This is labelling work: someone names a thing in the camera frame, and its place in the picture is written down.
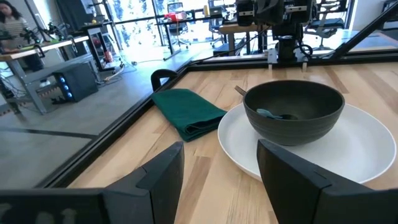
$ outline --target bowl rim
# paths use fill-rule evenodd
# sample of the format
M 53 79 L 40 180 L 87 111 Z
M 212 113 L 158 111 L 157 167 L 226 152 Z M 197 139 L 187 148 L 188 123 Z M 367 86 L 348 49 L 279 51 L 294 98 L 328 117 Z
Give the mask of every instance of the bowl rim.
M 325 116 L 322 116 L 322 117 L 319 117 L 319 118 L 301 119 L 301 120 L 287 120 L 287 119 L 272 119 L 272 118 L 265 117 L 265 116 L 260 115 L 259 113 L 257 113 L 257 111 L 252 110 L 252 109 L 246 104 L 246 97 L 247 97 L 248 93 L 250 93 L 250 91 L 253 91 L 253 90 L 256 89 L 256 88 L 259 88 L 260 86 L 263 86 L 263 85 L 266 85 L 266 84 L 270 84 L 270 83 L 276 83 L 276 82 L 300 82 L 300 83 L 312 83 L 312 84 L 317 84 L 317 85 L 324 86 L 324 87 L 326 87 L 326 88 L 328 88 L 328 89 L 331 89 L 332 91 L 336 92 L 338 95 L 340 95 L 340 97 L 341 97 L 341 99 L 342 99 L 341 106 L 340 106 L 340 107 L 338 108 L 338 110 L 336 110 L 335 112 L 333 112 L 333 113 L 331 113 L 331 114 L 328 114 L 328 115 L 325 115 Z M 254 112 L 254 113 L 256 113 L 256 114 L 258 114 L 258 115 L 260 115 L 260 116 L 262 116 L 262 117 L 264 117 L 265 119 L 276 120 L 276 121 L 284 121 L 284 122 L 316 121 L 316 120 L 318 120 L 318 119 L 327 118 L 327 117 L 333 116 L 334 114 L 338 113 L 339 111 L 341 112 L 341 110 L 344 108 L 344 105 L 345 105 L 345 104 L 346 104 L 346 100 L 345 100 L 343 94 L 341 94 L 340 91 L 338 91 L 337 89 L 335 89 L 335 88 L 333 88 L 333 87 L 330 87 L 330 86 L 328 86 L 328 85 L 322 84 L 322 83 L 311 82 L 311 81 L 308 81 L 308 80 L 275 80 L 275 81 L 271 81 L 271 82 L 261 83 L 260 85 L 256 85 L 256 86 L 252 87 L 250 90 L 248 90 L 248 91 L 246 92 L 245 96 L 243 97 L 243 105 L 244 105 L 244 107 L 247 108 L 248 110 L 250 110 L 250 111 L 252 111 L 252 112 Z

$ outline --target green napkin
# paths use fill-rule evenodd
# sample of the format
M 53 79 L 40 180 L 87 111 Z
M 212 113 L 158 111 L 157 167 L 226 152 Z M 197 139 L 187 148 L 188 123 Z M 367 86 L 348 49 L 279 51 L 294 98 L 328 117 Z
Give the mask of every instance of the green napkin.
M 190 90 L 165 90 L 154 93 L 152 99 L 187 142 L 216 130 L 226 114 Z

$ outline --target white plate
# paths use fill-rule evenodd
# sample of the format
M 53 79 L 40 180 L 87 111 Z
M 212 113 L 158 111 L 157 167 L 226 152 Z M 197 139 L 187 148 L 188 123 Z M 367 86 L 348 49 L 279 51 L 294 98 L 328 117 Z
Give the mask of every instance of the white plate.
M 250 176 L 261 180 L 257 164 L 257 140 L 243 104 L 231 109 L 218 126 L 224 152 Z M 344 107 L 333 129 L 321 139 L 303 146 L 283 146 L 290 152 L 363 184 L 383 174 L 395 160 L 396 142 L 375 117 L 351 105 Z

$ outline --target desk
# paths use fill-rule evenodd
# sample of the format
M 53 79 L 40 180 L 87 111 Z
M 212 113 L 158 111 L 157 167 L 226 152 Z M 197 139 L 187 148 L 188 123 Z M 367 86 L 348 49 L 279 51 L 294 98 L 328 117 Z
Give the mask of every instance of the desk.
M 188 88 L 224 110 L 242 103 L 234 90 L 245 90 L 271 80 L 311 80 L 336 88 L 347 103 L 367 111 L 386 125 L 398 141 L 398 80 L 391 71 L 396 63 L 335 65 L 300 68 L 266 68 L 191 72 L 174 88 Z M 181 140 L 160 111 L 151 107 L 71 185 L 71 188 L 105 187 Z M 276 224 L 277 220 L 261 182 L 245 174 L 223 152 L 217 131 L 185 142 L 185 167 L 176 224 Z M 398 187 L 398 162 L 366 186 Z
M 214 16 L 206 16 L 206 17 L 201 17 L 201 18 L 194 17 L 192 19 L 181 20 L 181 21 L 178 22 L 178 24 L 187 23 L 187 22 L 204 21 L 204 20 L 207 20 L 207 19 L 220 19 L 222 17 L 223 17 L 222 14 L 214 15 Z M 174 50 L 173 49 L 173 43 L 172 43 L 171 38 L 170 38 L 170 29 L 168 27 L 168 25 L 172 25 L 172 24 L 177 24 L 177 22 L 158 22 L 156 24 L 158 26 L 164 26 L 164 28 L 166 30 L 167 41 L 169 42 L 169 49 L 170 49 L 171 55 L 169 57 L 167 57 L 167 58 L 164 58 L 164 60 L 167 60 L 167 59 L 169 59 L 169 58 L 173 57 L 174 55 L 176 55 L 176 54 L 181 52 L 180 49 L 178 49 L 178 50 Z
M 262 29 L 268 29 L 268 26 L 263 26 Z M 220 27 L 220 32 L 224 35 L 228 35 L 228 48 L 229 50 L 234 50 L 235 49 L 235 33 L 241 33 L 245 32 L 246 33 L 246 41 L 250 40 L 250 32 L 254 31 L 259 31 L 258 26 L 255 25 L 254 23 L 251 24 L 250 26 L 244 27 L 244 26 L 239 26 L 238 24 L 227 24 L 227 25 L 222 25 Z M 250 52 L 250 43 L 246 44 L 246 47 L 248 48 L 248 52 Z M 262 37 L 259 38 L 259 49 L 260 53 L 262 52 Z M 230 52 L 229 56 L 235 56 L 234 52 Z
M 83 42 L 88 40 L 88 37 L 77 37 L 75 38 L 75 42 Z M 62 41 L 56 44 L 44 44 L 42 46 L 42 50 L 52 50 L 52 49 L 57 49 L 59 47 L 64 47 L 67 45 L 71 45 L 72 41 L 71 40 L 66 40 Z M 14 98 L 12 95 L 10 95 L 9 92 L 4 87 L 3 83 L 0 83 L 0 92 L 3 95 L 5 101 L 9 105 L 10 109 L 13 110 L 15 113 L 20 113 L 19 108 L 18 108 L 18 103 L 25 103 L 25 102 L 33 102 L 37 110 L 41 114 L 45 114 L 47 110 L 45 109 L 45 106 L 43 105 L 42 100 L 38 96 L 35 86 L 32 84 L 34 81 L 42 80 L 44 78 L 47 78 L 51 76 L 53 72 L 56 72 L 58 70 L 61 70 L 63 68 L 67 68 L 71 65 L 78 64 L 78 63 L 90 63 L 91 68 L 95 73 L 98 73 L 96 69 L 96 65 L 93 61 L 93 56 L 91 54 L 86 54 L 77 58 L 73 58 L 71 60 L 68 60 L 66 62 L 59 63 L 57 65 L 51 66 L 49 68 L 44 68 L 41 69 L 37 72 L 32 72 L 29 74 L 26 74 L 26 72 L 22 69 L 21 65 L 19 64 L 18 59 L 22 57 L 26 57 L 29 55 L 37 54 L 39 50 L 37 49 L 32 49 L 32 50 L 26 50 L 23 52 L 18 52 L 14 54 L 6 54 L 6 55 L 0 55 L 0 62 L 7 62 L 8 66 L 10 67 L 11 71 L 15 75 L 15 77 L 20 81 L 22 86 L 24 87 L 24 90 L 26 91 L 26 96 L 24 98 Z
M 96 50 L 92 36 L 96 35 L 98 37 L 99 41 L 101 42 L 102 49 L 104 50 L 104 56 L 105 56 L 105 52 L 107 52 L 108 49 L 106 48 L 106 44 L 105 44 L 104 37 L 102 36 L 101 28 L 104 26 L 107 26 L 107 25 L 111 25 L 112 23 L 113 22 L 101 22 L 101 23 L 97 23 L 97 24 L 83 26 L 80 28 L 84 32 L 84 34 L 86 36 L 88 36 L 88 38 L 90 39 L 90 41 L 88 41 L 88 46 L 90 47 L 90 51 L 94 56 L 94 60 L 97 63 L 97 66 L 98 66 L 98 69 L 100 72 L 113 71 L 114 67 L 104 68 L 102 66 L 102 60 L 100 59 L 100 56 L 98 55 L 98 52 Z

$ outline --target concrete floor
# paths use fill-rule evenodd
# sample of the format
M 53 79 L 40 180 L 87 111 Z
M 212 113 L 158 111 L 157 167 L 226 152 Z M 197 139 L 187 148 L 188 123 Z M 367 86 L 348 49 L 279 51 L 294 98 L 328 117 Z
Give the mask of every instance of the concrete floor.
M 348 41 L 355 32 L 339 31 L 330 39 L 325 40 L 325 46 L 336 48 L 341 42 Z M 305 35 L 304 42 L 312 47 L 317 47 L 320 39 L 315 36 Z M 269 37 L 269 47 L 272 47 L 272 37 Z M 256 43 L 251 43 L 256 50 Z M 357 47 L 395 46 L 397 42 L 371 35 L 362 41 Z M 83 148 L 91 139 L 73 138 L 24 132 L 26 129 L 40 131 L 64 132 L 60 134 L 89 134 L 97 136 L 115 119 L 120 117 L 140 99 L 152 93 L 150 76 L 160 68 L 171 70 L 178 69 L 191 58 L 205 58 L 213 55 L 209 43 L 193 44 L 190 50 L 182 47 L 182 52 L 167 61 L 161 60 L 169 54 L 167 48 L 152 49 L 150 56 L 142 55 L 137 49 L 125 50 L 127 61 L 137 61 L 135 67 L 126 67 L 121 79 L 111 85 L 100 88 L 100 91 L 91 95 L 79 103 L 69 103 L 54 106 L 50 103 L 51 97 L 60 95 L 54 91 L 45 96 L 45 104 L 49 111 L 44 116 L 35 112 L 33 105 L 28 104 L 21 108 L 22 114 L 9 113 L 0 117 L 0 189 L 12 189 L 16 187 L 34 187 L 52 171 L 65 162 L 70 156 Z M 160 59 L 150 62 L 143 60 Z

